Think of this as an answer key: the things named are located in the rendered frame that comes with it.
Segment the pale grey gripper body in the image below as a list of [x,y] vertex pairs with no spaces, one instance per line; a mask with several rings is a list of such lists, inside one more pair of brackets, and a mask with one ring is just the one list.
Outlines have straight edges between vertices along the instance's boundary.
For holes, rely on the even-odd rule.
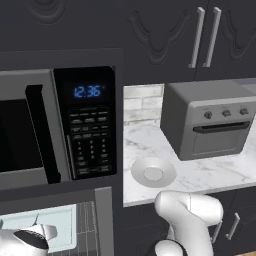
[[53,225],[37,224],[32,229],[34,232],[43,235],[47,241],[55,238],[58,234],[57,228]]

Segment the grey black microwave oven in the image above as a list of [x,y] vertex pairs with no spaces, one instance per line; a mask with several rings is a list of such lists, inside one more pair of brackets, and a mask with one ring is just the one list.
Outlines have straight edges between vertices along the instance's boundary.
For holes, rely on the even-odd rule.
[[63,125],[69,180],[115,174],[114,70],[104,66],[51,71]]

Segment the grey toaster oven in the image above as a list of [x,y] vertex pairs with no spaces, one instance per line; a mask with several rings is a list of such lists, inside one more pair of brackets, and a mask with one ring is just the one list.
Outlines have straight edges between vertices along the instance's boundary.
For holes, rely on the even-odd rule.
[[[241,108],[249,114],[241,115]],[[222,112],[229,110],[231,116]],[[206,119],[204,113],[212,112]],[[256,116],[256,94],[232,80],[167,83],[164,86],[160,128],[182,161],[211,157],[193,155],[193,128],[231,122],[250,121]]]

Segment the grey toaster oven door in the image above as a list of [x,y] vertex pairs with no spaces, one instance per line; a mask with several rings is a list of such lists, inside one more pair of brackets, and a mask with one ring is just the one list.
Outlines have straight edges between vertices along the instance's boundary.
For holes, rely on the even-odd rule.
[[195,138],[192,154],[211,157],[221,154],[239,153],[244,146],[250,126],[251,122],[247,129],[207,134],[200,134],[193,131]]

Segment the pale blue rectangular tray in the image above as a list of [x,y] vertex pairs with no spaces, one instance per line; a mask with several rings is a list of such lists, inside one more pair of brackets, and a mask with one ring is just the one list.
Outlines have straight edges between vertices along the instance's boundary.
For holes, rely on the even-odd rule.
[[32,211],[0,215],[3,229],[20,229],[33,225],[53,225],[57,236],[49,241],[49,252],[74,249],[77,246],[76,205],[51,207]]

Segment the grey microwave door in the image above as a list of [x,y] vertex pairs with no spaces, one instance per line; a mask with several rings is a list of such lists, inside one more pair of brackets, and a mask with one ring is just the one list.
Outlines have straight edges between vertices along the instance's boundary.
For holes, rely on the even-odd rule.
[[42,95],[61,180],[70,179],[63,125],[53,72],[0,72],[0,190],[49,184],[26,100],[28,85],[42,85]]

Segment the dark plain cupboard door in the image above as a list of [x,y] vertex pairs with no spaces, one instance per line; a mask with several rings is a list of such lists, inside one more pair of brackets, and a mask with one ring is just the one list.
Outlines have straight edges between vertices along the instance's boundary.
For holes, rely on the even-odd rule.
[[149,256],[156,243],[167,238],[169,225],[158,216],[153,203],[125,207],[123,217],[121,256]]
[[[256,186],[212,193],[211,196],[221,202],[224,210],[223,224],[213,244],[214,256],[236,256],[256,251]],[[230,231],[236,212],[241,219],[229,241],[226,234]],[[215,228],[209,228],[211,236]]]

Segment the white round plate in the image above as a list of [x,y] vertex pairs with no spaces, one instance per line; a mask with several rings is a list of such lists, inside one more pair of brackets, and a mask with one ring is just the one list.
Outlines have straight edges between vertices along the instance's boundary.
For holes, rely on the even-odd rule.
[[131,167],[132,177],[148,188],[163,188],[176,179],[174,166],[158,157],[144,157],[136,160]]

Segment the dark carved cupboard panel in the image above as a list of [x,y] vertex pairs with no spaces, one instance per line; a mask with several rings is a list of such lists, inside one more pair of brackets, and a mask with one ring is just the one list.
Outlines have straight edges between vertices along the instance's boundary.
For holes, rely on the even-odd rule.
[[2,52],[121,46],[121,0],[0,0]]

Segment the dark carved cupboard door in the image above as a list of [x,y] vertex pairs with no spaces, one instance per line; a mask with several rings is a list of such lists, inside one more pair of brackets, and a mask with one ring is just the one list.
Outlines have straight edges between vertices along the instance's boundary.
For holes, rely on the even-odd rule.
[[192,81],[189,68],[198,22],[208,0],[125,0],[126,85]]
[[[213,8],[222,10],[211,66],[205,68],[214,22]],[[209,0],[195,79],[256,77],[256,0]]]

